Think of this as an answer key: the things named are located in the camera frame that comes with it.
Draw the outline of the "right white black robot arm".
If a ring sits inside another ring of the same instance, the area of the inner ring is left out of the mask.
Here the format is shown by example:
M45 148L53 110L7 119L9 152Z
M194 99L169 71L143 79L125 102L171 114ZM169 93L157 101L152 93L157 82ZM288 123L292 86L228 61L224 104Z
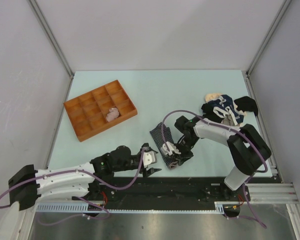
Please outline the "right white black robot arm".
M264 165L264 170L268 170L266 160L271 157L272 152L251 124L230 127L207 118L187 119L182 115L174 126L183 134L183 140L173 147L173 156L179 165L194 156L192 149L200 139L208 139L229 148L234 167L220 188L221 196L227 201L238 196L239 188L255 175L260 166Z

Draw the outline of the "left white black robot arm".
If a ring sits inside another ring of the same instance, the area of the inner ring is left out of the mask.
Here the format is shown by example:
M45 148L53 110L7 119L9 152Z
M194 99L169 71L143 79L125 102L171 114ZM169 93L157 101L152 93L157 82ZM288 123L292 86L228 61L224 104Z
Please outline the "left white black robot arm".
M29 164L8 180L8 190L0 195L0 209L8 209L0 221L0 240L15 240L22 224L21 213L46 200L71 199L86 201L100 196L100 185L121 191L133 185L139 175L149 177L157 168L157 151L148 143L132 154L127 146L96 157L86 163L59 170L35 169ZM136 170L133 179L124 186L108 183L117 172Z

